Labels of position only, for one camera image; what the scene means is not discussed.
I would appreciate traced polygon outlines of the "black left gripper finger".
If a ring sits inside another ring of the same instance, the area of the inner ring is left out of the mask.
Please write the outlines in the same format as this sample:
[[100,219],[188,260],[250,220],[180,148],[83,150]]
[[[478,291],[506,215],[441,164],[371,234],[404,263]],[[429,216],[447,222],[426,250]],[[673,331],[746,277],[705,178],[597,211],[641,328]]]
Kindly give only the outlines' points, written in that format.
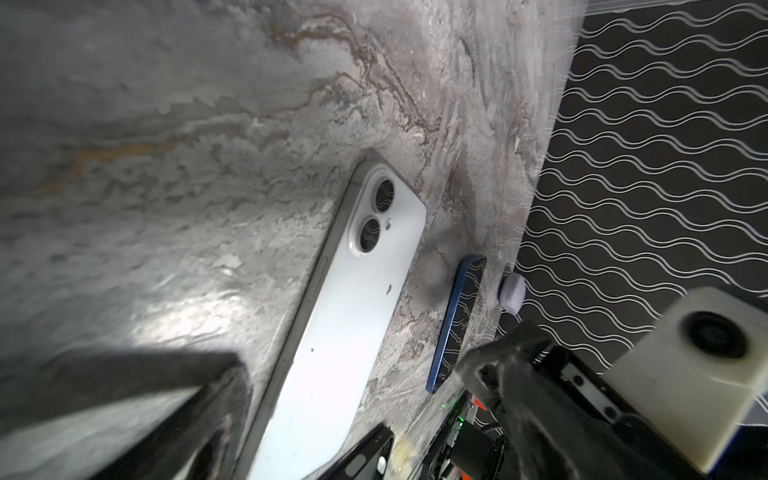
[[5,479],[229,479],[251,382],[231,351],[1,359]]

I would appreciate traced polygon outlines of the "white smartphone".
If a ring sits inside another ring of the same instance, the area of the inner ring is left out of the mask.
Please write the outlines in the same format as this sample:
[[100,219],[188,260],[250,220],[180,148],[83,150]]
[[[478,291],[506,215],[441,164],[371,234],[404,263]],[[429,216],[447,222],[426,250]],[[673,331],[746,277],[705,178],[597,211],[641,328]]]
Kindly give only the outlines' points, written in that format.
[[426,214],[384,157],[365,151],[254,416],[235,478],[303,479],[342,449]]

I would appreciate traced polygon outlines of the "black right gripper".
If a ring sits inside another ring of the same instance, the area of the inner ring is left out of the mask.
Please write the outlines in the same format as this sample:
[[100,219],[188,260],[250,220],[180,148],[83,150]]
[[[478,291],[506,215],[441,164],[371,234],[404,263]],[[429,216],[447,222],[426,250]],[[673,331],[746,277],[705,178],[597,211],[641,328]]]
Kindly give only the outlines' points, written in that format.
[[595,417],[534,366],[551,337],[530,323],[468,351],[455,372],[493,413],[521,479],[700,479],[641,416]]

